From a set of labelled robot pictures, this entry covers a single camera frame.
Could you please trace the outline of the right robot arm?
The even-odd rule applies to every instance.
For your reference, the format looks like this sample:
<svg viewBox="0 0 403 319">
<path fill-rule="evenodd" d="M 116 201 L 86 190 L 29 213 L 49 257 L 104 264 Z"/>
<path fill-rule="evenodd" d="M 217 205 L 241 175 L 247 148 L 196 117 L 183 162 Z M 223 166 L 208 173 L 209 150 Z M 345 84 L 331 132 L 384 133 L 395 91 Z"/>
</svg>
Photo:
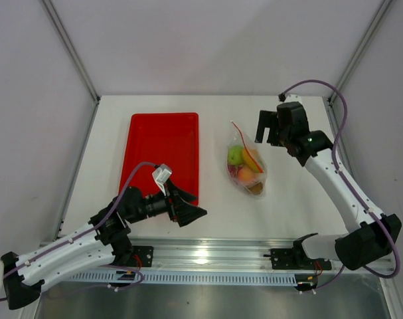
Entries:
<svg viewBox="0 0 403 319">
<path fill-rule="evenodd" d="M 307 114 L 299 102 L 284 102 L 276 111 L 259 113 L 255 141 L 283 147 L 322 186 L 345 224 L 343 235 L 312 233 L 293 242 L 292 261 L 307 268 L 317 259 L 340 261 L 349 270 L 394 255 L 394 273 L 400 270 L 396 240 L 402 223 L 385 215 L 349 175 L 335 151 L 335 145 L 321 130 L 309 128 Z"/>
</svg>

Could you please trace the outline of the yellow green mango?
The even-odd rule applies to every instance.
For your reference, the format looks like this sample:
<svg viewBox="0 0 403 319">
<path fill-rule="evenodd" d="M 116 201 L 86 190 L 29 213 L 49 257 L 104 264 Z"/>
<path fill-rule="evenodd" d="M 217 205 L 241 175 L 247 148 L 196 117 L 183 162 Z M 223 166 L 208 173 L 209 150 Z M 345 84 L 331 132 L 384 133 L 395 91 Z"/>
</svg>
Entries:
<svg viewBox="0 0 403 319">
<path fill-rule="evenodd" d="M 258 168 L 258 165 L 255 161 L 258 154 L 256 153 L 256 150 L 250 151 L 252 152 L 252 155 L 248 153 L 248 150 L 246 148 L 242 148 L 242 160 L 244 164 L 247 165 L 254 173 L 260 173 L 260 169 Z"/>
</svg>

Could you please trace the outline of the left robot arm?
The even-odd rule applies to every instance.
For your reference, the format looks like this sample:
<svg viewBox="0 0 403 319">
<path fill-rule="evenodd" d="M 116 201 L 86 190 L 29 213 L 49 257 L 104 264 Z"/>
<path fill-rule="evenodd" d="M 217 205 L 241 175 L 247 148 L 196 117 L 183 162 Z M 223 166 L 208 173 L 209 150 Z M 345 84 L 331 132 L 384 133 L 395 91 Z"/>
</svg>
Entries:
<svg viewBox="0 0 403 319">
<path fill-rule="evenodd" d="M 125 187 L 75 232 L 34 252 L 4 254 L 3 287 L 9 309 L 34 302 L 59 282 L 98 266 L 131 266 L 135 249 L 128 235 L 130 225 L 161 214 L 180 227 L 204 217 L 207 211 L 194 205 L 196 197 L 166 181 L 164 191 L 143 195 Z"/>
</svg>

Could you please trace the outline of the pink peach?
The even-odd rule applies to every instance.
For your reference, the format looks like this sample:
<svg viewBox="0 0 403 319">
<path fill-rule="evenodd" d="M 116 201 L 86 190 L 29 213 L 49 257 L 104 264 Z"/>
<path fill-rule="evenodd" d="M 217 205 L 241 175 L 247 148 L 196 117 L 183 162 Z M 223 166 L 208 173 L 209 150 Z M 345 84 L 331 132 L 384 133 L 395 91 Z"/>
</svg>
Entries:
<svg viewBox="0 0 403 319">
<path fill-rule="evenodd" d="M 245 187 L 251 187 L 258 182 L 258 177 L 248 166 L 242 166 L 237 173 L 237 180 Z"/>
</svg>

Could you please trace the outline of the red grape bunch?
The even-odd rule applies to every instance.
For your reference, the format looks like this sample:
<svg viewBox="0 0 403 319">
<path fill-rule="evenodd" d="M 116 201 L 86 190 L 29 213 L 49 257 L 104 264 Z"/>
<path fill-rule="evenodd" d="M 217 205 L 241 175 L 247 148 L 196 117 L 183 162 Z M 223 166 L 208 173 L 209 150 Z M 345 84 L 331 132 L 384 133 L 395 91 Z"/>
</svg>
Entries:
<svg viewBox="0 0 403 319">
<path fill-rule="evenodd" d="M 239 165 L 232 165 L 232 164 L 227 165 L 228 173 L 232 178 L 238 177 L 239 169 L 240 169 Z"/>
</svg>

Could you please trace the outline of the brown kiwi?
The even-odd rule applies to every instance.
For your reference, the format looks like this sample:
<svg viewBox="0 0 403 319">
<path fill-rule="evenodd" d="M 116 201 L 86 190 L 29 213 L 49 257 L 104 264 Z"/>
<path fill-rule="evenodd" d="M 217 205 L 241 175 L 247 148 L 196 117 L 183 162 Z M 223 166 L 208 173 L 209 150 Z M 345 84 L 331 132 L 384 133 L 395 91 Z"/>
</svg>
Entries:
<svg viewBox="0 0 403 319">
<path fill-rule="evenodd" d="M 263 192 L 263 189 L 264 186 L 260 182 L 248 188 L 252 195 L 260 195 Z"/>
</svg>

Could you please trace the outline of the green apple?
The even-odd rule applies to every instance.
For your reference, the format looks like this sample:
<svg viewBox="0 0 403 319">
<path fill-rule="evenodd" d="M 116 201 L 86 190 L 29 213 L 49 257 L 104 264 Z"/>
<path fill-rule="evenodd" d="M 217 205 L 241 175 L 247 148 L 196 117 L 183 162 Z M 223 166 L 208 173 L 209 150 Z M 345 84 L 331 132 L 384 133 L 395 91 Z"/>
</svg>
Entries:
<svg viewBox="0 0 403 319">
<path fill-rule="evenodd" d="M 230 165 L 242 165 L 244 160 L 242 159 L 242 150 L 244 149 L 241 145 L 231 146 L 227 153 L 227 162 Z"/>
</svg>

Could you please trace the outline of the red plastic tray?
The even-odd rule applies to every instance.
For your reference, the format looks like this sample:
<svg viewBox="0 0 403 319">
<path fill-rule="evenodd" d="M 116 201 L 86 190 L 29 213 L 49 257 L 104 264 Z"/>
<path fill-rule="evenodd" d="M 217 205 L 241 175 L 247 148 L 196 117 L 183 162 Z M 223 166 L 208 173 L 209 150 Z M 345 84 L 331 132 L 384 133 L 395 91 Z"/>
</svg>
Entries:
<svg viewBox="0 0 403 319">
<path fill-rule="evenodd" d="M 171 181 L 191 195 L 199 195 L 199 115 L 195 112 L 134 114 L 125 147 L 121 189 L 137 164 L 164 163 Z"/>
</svg>

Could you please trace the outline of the clear zip top bag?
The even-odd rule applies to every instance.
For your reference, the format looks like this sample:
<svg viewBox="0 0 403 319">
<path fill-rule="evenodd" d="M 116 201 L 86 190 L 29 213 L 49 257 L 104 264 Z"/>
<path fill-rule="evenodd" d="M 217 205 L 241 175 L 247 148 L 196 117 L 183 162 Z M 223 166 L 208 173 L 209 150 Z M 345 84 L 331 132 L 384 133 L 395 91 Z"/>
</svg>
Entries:
<svg viewBox="0 0 403 319">
<path fill-rule="evenodd" d="M 230 181 L 244 193 L 260 197 L 265 190 L 267 166 L 255 142 L 237 125 L 230 121 L 232 139 L 226 149 L 226 168 Z"/>
</svg>

